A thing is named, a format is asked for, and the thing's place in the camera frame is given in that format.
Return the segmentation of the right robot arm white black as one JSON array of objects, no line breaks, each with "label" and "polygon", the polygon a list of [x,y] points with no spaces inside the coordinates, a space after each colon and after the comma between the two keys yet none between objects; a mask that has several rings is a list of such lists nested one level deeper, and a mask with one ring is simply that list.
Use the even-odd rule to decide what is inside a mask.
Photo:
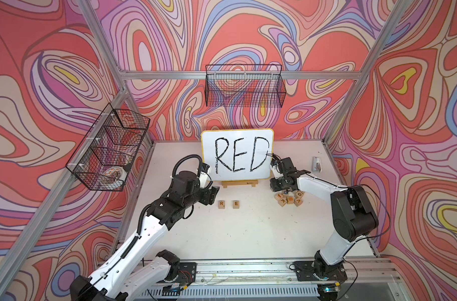
[{"label": "right robot arm white black", "polygon": [[309,193],[331,206],[334,231],[325,246],[316,252],[314,268],[319,271],[335,268],[349,250],[369,237],[379,227],[379,218],[362,185],[341,186],[299,170],[290,158],[271,158],[271,190]]}]

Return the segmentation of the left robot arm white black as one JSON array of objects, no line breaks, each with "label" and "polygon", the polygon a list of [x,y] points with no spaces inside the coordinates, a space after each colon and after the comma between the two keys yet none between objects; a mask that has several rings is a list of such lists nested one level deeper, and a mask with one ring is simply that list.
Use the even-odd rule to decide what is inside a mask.
[{"label": "left robot arm white black", "polygon": [[195,204],[214,204],[219,188],[209,171],[200,155],[181,158],[168,189],[141,210],[128,240],[88,277],[78,276],[71,283],[71,300],[135,300],[158,282],[178,281],[180,259],[168,250],[158,252],[142,269],[137,266],[176,223],[192,216]]}]

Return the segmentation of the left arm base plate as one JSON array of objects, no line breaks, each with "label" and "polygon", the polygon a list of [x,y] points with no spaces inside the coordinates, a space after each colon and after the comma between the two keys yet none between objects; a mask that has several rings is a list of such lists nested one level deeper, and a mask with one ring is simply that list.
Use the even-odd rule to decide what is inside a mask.
[{"label": "left arm base plate", "polygon": [[169,269],[164,282],[192,283],[196,280],[197,263],[182,262]]}]

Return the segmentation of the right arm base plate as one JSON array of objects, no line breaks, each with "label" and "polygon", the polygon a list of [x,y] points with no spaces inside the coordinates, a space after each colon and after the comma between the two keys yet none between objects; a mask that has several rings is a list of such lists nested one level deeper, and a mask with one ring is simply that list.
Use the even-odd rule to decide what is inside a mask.
[{"label": "right arm base plate", "polygon": [[326,265],[324,261],[295,261],[290,270],[296,273],[299,282],[340,282],[347,281],[347,273],[343,263]]}]

